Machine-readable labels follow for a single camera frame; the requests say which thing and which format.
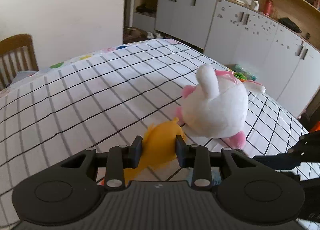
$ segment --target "orange object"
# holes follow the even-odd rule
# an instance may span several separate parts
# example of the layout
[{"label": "orange object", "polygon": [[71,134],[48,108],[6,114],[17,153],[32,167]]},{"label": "orange object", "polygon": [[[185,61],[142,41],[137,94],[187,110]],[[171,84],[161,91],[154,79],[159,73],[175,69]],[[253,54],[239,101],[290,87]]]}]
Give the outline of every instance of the orange object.
[{"label": "orange object", "polygon": [[148,127],[143,136],[142,153],[138,167],[124,169],[126,184],[148,166],[157,170],[177,157],[175,149],[176,136],[181,135],[186,140],[182,128],[177,124],[178,121],[179,119],[175,117],[172,121],[166,121],[159,125],[152,124]]},{"label": "orange object", "polygon": [[273,2],[272,0],[266,0],[266,4],[264,5],[263,13],[269,16],[272,12]]},{"label": "orange object", "polygon": [[309,131],[310,133],[320,130],[320,121],[316,122],[314,127]]}]

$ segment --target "jar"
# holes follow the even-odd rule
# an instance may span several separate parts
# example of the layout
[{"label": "jar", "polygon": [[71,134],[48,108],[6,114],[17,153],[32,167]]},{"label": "jar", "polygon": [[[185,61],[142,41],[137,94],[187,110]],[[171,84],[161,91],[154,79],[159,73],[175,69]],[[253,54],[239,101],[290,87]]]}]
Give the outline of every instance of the jar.
[{"label": "jar", "polygon": [[266,4],[264,5],[263,13],[269,16],[272,12],[273,2],[272,0],[266,0]]}]

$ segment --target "white shoe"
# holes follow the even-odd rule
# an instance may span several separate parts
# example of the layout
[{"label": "white shoe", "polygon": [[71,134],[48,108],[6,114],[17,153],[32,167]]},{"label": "white shoe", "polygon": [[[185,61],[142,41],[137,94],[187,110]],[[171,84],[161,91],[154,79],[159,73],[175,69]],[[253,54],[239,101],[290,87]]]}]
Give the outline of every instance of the white shoe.
[{"label": "white shoe", "polygon": [[163,36],[160,33],[156,33],[156,39],[163,39]]},{"label": "white shoe", "polygon": [[153,36],[152,32],[147,32],[147,39],[154,39],[155,37]]}]

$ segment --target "black bag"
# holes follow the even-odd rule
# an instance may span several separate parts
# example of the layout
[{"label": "black bag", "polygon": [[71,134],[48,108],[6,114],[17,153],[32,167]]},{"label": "black bag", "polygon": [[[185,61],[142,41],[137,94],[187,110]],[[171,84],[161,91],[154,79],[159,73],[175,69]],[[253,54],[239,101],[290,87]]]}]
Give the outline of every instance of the black bag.
[{"label": "black bag", "polygon": [[280,18],[279,23],[283,24],[284,26],[286,26],[287,28],[291,29],[292,31],[294,31],[296,33],[302,32],[300,30],[300,28],[287,17]]}]

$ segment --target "yellow plush toy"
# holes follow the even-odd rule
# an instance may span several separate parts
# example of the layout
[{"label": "yellow plush toy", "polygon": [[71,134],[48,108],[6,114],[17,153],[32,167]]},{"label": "yellow plush toy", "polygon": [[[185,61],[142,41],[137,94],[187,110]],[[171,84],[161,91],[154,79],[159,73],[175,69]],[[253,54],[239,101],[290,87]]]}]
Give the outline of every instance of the yellow plush toy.
[{"label": "yellow plush toy", "polygon": [[179,119],[175,117],[172,121],[167,121],[157,126],[152,124],[148,127],[142,139],[142,154],[138,167],[124,170],[126,184],[146,167],[150,166],[156,170],[176,158],[176,136],[181,135],[186,140],[183,130],[177,125],[178,121]]}]

